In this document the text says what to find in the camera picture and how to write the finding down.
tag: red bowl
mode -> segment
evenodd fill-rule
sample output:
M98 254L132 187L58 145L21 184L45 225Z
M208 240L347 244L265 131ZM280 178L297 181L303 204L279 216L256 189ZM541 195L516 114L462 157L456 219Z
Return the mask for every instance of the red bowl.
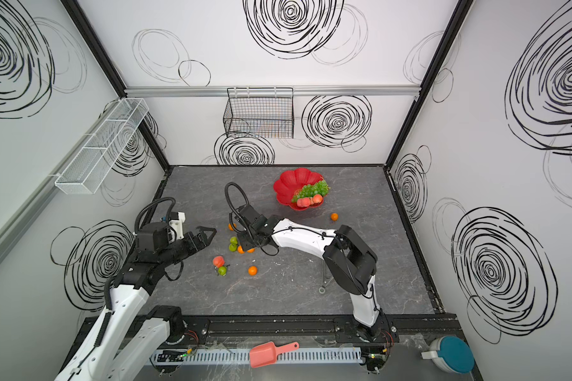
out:
M312 172L307 168L298 168L294 171L283 172L280 175L280 179L273 183L273 190L277 193L277 202L282 205L289 205L294 210L305 210L309 207L317 208L324 203L324 198L322 198L322 202L308 207L300 207L297 206L296 202L290 201L295 193L301 190L304 185L313 185L321 180L324 180L321 174Z

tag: pink dustpan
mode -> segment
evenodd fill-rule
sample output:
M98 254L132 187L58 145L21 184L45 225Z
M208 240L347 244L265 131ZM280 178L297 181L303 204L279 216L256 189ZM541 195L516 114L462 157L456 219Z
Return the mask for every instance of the pink dustpan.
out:
M250 350L250 366L258 368L260 366L275 364L277 355L296 351L299 348L299 343L286 344L281 347L276 347L273 341L256 346Z

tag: white wall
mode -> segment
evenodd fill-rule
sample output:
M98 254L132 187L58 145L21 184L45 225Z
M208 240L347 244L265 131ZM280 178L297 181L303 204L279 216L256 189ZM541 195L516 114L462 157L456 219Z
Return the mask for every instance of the white wall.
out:
M255 11L266 3L276 8ZM130 87L419 84L457 2L312 0L306 10L303 3L81 1ZM172 164L378 164L387 159L412 97L368 97L363 101L373 111L368 129L350 118L360 113L360 101L339 99L317 130L333 141L329 146L303 133L301 117L309 101L295 98L294 138L282 134L278 140L270 137L275 133L257 131L259 140L234 142L246 151L246 159L235 162L211 157L225 133L226 97L157 98L151 107L160 110L154 115L163 136L175 143L167 150ZM346 144L334 144L339 138ZM247 161L247 152L258 146L269 151L270 160Z
M6 4L22 19L28 19L26 12L35 18L39 27L33 29L31 24L30 35L38 34L37 43L45 37L49 44L55 80L50 97L49 93L37 97L49 85L36 82L38 74L33 74L32 86L40 93L23 92L19 99L0 105L0 111L11 108L3 117L21 117L0 119L0 227L115 97L59 1ZM24 44L7 38L6 42L13 49ZM50 60L38 57L35 62ZM18 83L0 79L0 91L21 90ZM31 105L12 111L23 101ZM53 379L85 310L101 307L98 287L121 267L132 242L133 220L152 200L163 175L139 134L118 163L120 167L115 166L96 194L57 194L0 264L0 380ZM90 279L73 278L75 271Z
M564 4L478 0L451 95L426 102L392 168L487 381L572 380L572 122L542 123L572 118L572 11L542 27Z
M11 79L0 75L0 91L14 91L16 98L0 105L0 228L92 126L104 105L116 97L59 1L5 3L22 15L20 20L30 23L27 31L34 39L17 40L16 31L24 29L22 24L11 20L7 26L0 18L5 41L0 43L5 48L0 73L23 70ZM9 49L20 52L12 53L10 64ZM26 62L25 57L35 58L32 62L43 67L31 68L31 79L27 68L16 64Z

